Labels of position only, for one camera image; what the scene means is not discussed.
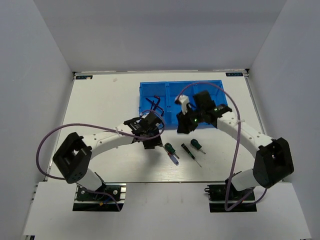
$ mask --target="gray wall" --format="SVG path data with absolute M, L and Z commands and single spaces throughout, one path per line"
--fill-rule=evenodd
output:
M 37 146 L 61 124 L 72 73 L 32 0 L 0 7 L 0 239 L 20 239 L 36 183 Z M 43 149 L 46 168 L 55 139 Z
M 250 71 L 267 132 L 289 141 L 291 177 L 320 240 L 320 1 L 288 0 Z
M 249 68 L 286 0 L 34 0 L 72 71 Z

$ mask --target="white floor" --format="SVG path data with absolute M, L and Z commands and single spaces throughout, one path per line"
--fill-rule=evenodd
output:
M 224 90 L 237 103 L 241 118 L 261 130 L 249 90 L 242 76 L 227 77 L 224 72 L 189 73 L 118 73 L 94 75 L 93 79 L 75 80 L 63 124 L 87 123 L 114 128 L 138 116 L 140 82 L 222 80 Z M 69 133 L 93 134 L 99 130 L 69 127 L 61 131 L 58 146 Z M 194 151 L 199 167 L 180 147 L 197 139 L 206 155 Z M 169 142 L 180 157 L 175 166 L 166 152 L 158 147 L 144 150 L 142 143 L 112 149 L 91 160 L 89 167 L 106 182 L 209 182 L 224 181 L 229 176 L 236 141 L 214 128 L 197 129 L 189 135 L 167 130 L 163 143 Z M 254 158 L 240 147 L 235 171 L 252 168 Z M 50 174 L 61 176 L 52 164 Z

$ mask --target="blue bin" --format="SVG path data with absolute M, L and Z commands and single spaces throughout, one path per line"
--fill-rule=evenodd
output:
M 183 88 L 192 83 L 197 83 L 199 81 L 158 81 L 158 82 L 140 82 L 140 103 L 139 103 L 139 113 L 144 110 L 149 110 L 151 108 L 151 103 L 146 100 L 150 99 L 157 103 L 157 99 L 154 97 L 160 97 L 159 106 L 163 108 L 165 124 L 170 128 L 178 127 L 177 114 L 181 111 L 181 106 L 175 104 L 175 98 L 181 92 Z M 223 84 L 221 80 L 207 80 L 201 82 L 209 82 L 218 85 L 223 89 Z M 197 94 L 201 91 L 207 90 L 211 96 L 211 99 L 214 100 L 216 105 L 225 104 L 227 105 L 227 99 L 224 92 L 218 90 L 214 86 L 209 84 L 195 84 L 187 88 L 183 94 L 189 97 L 190 103 L 195 105 L 193 98 L 194 94 Z M 202 127 L 212 127 L 212 125 L 201 123 Z

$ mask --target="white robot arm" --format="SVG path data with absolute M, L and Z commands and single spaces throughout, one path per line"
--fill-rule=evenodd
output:
M 188 100 L 183 95 L 179 96 L 179 99 L 183 100 L 183 105 L 187 107 L 187 111 L 183 106 L 182 111 L 177 115 L 178 133 L 189 134 L 200 123 L 207 123 L 237 139 L 238 118 L 228 106 L 224 104 L 216 106 L 206 90 L 195 94 L 193 98 L 195 109 L 186 102 Z M 232 177 L 233 191 L 240 192 L 256 186 L 268 189 L 293 173 L 291 152 L 285 139 L 273 139 L 242 122 L 240 144 L 252 154 L 255 161 L 253 168 Z
M 115 128 L 116 133 L 103 131 L 79 136 L 73 132 L 56 151 L 53 162 L 67 183 L 77 183 L 88 190 L 99 191 L 104 187 L 104 182 L 88 169 L 90 160 L 105 151 L 139 142 L 141 139 L 144 139 L 145 149 L 162 146 L 158 128 L 161 124 L 162 120 L 150 112 L 146 117 L 136 117 L 120 124 Z

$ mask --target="purple cable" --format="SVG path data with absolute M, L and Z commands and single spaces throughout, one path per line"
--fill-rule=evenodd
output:
M 223 90 L 221 87 L 219 87 L 218 85 L 211 83 L 211 82 L 206 82 L 206 81 L 200 81 L 200 82 L 194 82 L 191 83 L 189 85 L 187 85 L 184 89 L 182 89 L 182 91 L 179 93 L 179 95 L 177 96 L 177 99 L 179 99 L 180 95 L 189 87 L 193 86 L 193 85 L 197 85 L 197 84 L 207 84 L 207 85 L 211 85 L 214 86 L 215 88 L 219 89 L 220 91 L 222 91 L 229 99 L 230 101 L 233 103 L 236 114 L 237 114 L 237 119 L 238 119 L 238 132 L 237 132 L 237 136 L 236 136 L 236 144 L 235 144 L 235 150 L 234 150 L 234 155 L 233 155 L 233 160 L 232 160 L 232 165 L 231 165 L 231 170 L 230 170 L 230 175 L 229 175 L 229 181 L 226 185 L 226 193 L 225 193 L 225 202 L 224 202 L 224 209 L 229 212 L 231 211 L 234 207 L 236 207 L 237 205 L 239 205 L 243 200 L 245 200 L 252 192 L 253 189 L 251 191 L 249 191 L 246 195 L 244 195 L 240 200 L 238 200 L 237 202 L 235 202 L 233 205 L 231 205 L 230 207 L 228 207 L 228 199 L 229 199 L 229 194 L 230 194 L 230 188 L 231 188 L 231 179 L 234 175 L 234 171 L 235 171 L 235 166 L 236 166 L 236 161 L 237 161 L 237 155 L 238 155 L 238 151 L 239 151 L 239 145 L 240 145 L 240 136 L 241 136 L 241 118 L 240 118 L 240 112 L 239 109 L 237 107 L 237 104 L 235 103 L 235 101 L 233 100 L 233 98 L 227 93 L 225 92 L 225 90 Z
M 259 197 L 259 199 L 258 199 L 257 201 L 252 202 L 252 203 L 248 203 L 248 204 L 246 204 L 245 206 L 246 206 L 246 207 L 249 207 L 249 206 L 252 206 L 252 205 L 257 204 L 258 202 L 261 201 L 261 199 L 264 198 L 264 196 L 266 195 L 266 193 L 267 193 L 267 189 L 264 189 L 264 192 L 262 193 L 261 197 Z
M 126 133 L 126 132 L 123 132 L 123 131 L 116 131 L 114 129 L 111 129 L 111 128 L 107 128 L 107 127 L 103 127 L 103 126 L 97 126 L 97 125 L 92 125 L 92 124 L 86 124 L 86 123 L 70 123 L 70 124 L 65 124 L 65 125 L 62 125 L 62 126 L 58 126 L 54 129 L 52 129 L 50 132 L 48 132 L 44 138 L 41 140 L 39 146 L 38 146 L 38 149 L 36 150 L 36 155 L 35 155 L 35 164 L 36 164 L 36 167 L 38 168 L 39 172 L 42 173 L 43 175 L 45 175 L 46 177 L 49 177 L 49 178 L 52 178 L 52 179 L 57 179 L 57 180 L 65 180 L 63 177 L 58 177 L 58 176 L 52 176 L 48 173 L 46 173 L 45 171 L 42 170 L 42 168 L 40 167 L 40 163 L 39 163 L 39 155 L 40 155 L 40 150 L 41 150 L 41 147 L 43 146 L 43 144 L 45 143 L 45 141 L 47 140 L 48 137 L 50 137 L 53 133 L 55 133 L 56 131 L 60 130 L 60 129 L 64 129 L 64 128 L 67 128 L 67 127 L 71 127 L 71 126 L 82 126 L 82 127 L 89 127 L 89 128 L 94 128 L 94 129 L 101 129 L 101 130 L 105 130 L 107 132 L 111 132 L 111 133 L 119 133 L 120 135 L 124 135 L 124 136 L 128 136 L 128 137 L 132 137 L 132 138 L 136 138 L 136 139 L 139 139 L 139 140 L 142 140 L 142 141 L 145 141 L 145 140 L 151 140 L 151 139 L 155 139 L 157 137 L 159 137 L 165 130 L 165 120 L 161 117 L 161 115 L 154 111 L 154 110 L 144 110 L 141 112 L 141 114 L 143 113 L 147 113 L 147 112 L 153 112 L 155 114 L 157 114 L 157 116 L 161 119 L 161 121 L 163 122 L 163 128 L 161 130 L 161 132 L 155 136 L 152 136 L 152 137 L 142 137 L 142 136 L 135 136 L 133 134 L 129 134 L 129 133 Z M 93 194 L 102 194 L 102 195 L 107 195 L 109 196 L 116 204 L 116 207 L 118 208 L 118 210 L 120 211 L 120 208 L 119 208 L 119 205 L 118 203 L 115 201 L 115 199 L 108 193 L 106 192 L 96 192 L 96 191 L 92 191 L 92 190 L 88 190 L 86 188 L 84 188 L 85 191 L 87 191 L 88 193 L 93 193 Z

